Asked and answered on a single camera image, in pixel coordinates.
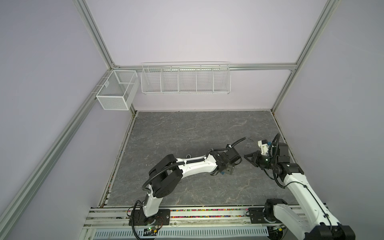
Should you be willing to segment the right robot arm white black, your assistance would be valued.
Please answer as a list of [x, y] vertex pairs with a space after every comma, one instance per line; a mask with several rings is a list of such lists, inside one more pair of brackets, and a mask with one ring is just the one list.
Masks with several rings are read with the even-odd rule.
[[342, 225], [320, 200], [302, 168], [291, 162], [287, 144], [260, 141], [259, 147], [244, 158], [263, 171], [272, 170], [271, 178], [280, 188], [291, 191], [306, 216], [303, 220], [282, 199], [268, 199], [263, 211], [266, 222], [280, 222], [299, 240], [356, 239], [352, 228]]

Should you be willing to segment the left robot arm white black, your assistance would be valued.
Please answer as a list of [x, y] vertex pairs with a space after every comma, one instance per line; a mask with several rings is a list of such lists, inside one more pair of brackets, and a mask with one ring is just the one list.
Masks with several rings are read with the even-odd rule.
[[142, 185], [146, 192], [143, 210], [146, 218], [157, 215], [164, 197], [171, 194], [182, 179], [207, 173], [212, 176], [233, 168], [242, 162], [242, 157], [233, 146], [226, 149], [209, 150], [207, 154], [194, 158], [176, 158], [173, 154], [165, 156], [149, 171], [149, 178]]

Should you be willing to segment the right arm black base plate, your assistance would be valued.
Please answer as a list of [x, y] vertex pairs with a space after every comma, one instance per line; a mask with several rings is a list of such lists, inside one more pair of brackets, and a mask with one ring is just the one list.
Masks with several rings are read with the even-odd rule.
[[267, 219], [264, 207], [248, 208], [246, 216], [250, 218], [252, 224], [281, 224], [277, 219]]

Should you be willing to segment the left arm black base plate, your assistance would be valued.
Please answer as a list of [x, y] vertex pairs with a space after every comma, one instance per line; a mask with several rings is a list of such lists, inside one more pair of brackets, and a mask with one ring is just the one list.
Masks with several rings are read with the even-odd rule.
[[171, 210], [170, 209], [159, 209], [159, 211], [151, 216], [147, 217], [144, 214], [142, 209], [134, 210], [134, 216], [130, 215], [129, 225], [131, 226], [134, 223], [134, 226], [168, 226], [171, 219]]

